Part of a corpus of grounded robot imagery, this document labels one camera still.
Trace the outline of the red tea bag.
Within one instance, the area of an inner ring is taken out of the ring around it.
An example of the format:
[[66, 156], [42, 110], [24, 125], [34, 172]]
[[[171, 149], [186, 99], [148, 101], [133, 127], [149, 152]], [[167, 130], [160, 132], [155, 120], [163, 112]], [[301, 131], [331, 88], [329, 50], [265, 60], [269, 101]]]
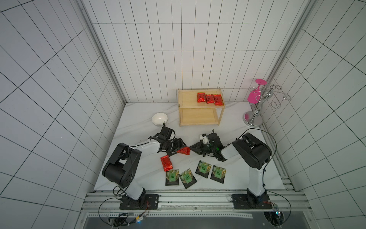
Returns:
[[215, 104], [215, 98], [213, 94], [206, 94], [205, 101], [207, 104]]
[[173, 169], [173, 165], [172, 165], [172, 163], [170, 161], [170, 157], [168, 155], [165, 155], [165, 156], [161, 157], [160, 159], [161, 159], [163, 169], [165, 172]]
[[190, 155], [190, 148], [189, 147], [183, 147], [179, 150], [177, 150], [177, 153], [183, 154], [183, 155]]
[[206, 102], [205, 93], [197, 93], [197, 102], [198, 103], [205, 103]]
[[223, 98], [220, 94], [213, 95], [213, 98], [214, 98], [214, 104], [216, 106], [223, 106], [224, 105]]

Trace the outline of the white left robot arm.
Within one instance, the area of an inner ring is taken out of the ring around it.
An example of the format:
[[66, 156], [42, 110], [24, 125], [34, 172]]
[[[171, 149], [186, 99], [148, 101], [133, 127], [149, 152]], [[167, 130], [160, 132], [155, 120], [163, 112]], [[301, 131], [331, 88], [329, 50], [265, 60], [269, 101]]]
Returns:
[[173, 169], [170, 156], [177, 154], [185, 147], [187, 147], [186, 143], [175, 136], [173, 129], [163, 126], [159, 133], [150, 136], [145, 143], [134, 146], [118, 144], [104, 165], [102, 175], [118, 185], [130, 200], [144, 201], [146, 190], [134, 181], [141, 157], [165, 152], [166, 155], [160, 160], [164, 171], [167, 172]]

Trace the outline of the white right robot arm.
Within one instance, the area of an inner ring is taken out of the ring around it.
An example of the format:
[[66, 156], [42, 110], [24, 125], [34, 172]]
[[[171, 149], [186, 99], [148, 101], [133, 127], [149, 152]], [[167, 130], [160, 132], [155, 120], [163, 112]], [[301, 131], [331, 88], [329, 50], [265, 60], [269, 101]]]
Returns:
[[227, 146], [222, 144], [217, 133], [203, 134], [200, 136], [200, 141], [191, 145], [189, 149], [203, 157], [213, 156], [221, 162], [240, 155], [249, 166], [247, 200], [252, 204], [259, 204], [267, 197], [264, 172], [272, 158], [272, 151], [253, 134], [245, 131]]

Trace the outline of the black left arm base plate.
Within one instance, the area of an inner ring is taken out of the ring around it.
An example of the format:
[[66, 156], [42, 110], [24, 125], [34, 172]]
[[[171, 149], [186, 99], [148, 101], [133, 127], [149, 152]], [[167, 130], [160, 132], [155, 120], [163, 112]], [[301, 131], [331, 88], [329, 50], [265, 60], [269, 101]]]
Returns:
[[138, 200], [134, 200], [128, 196], [123, 196], [121, 200], [120, 210], [156, 210], [159, 204], [159, 195], [143, 194]]

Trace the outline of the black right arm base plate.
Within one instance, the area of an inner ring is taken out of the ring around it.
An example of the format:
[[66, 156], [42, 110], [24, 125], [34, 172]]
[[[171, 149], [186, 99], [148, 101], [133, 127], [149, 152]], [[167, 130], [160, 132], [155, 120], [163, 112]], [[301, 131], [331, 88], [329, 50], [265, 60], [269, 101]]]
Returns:
[[273, 207], [269, 200], [266, 193], [260, 197], [251, 194], [233, 194], [231, 196], [235, 210], [271, 210]]

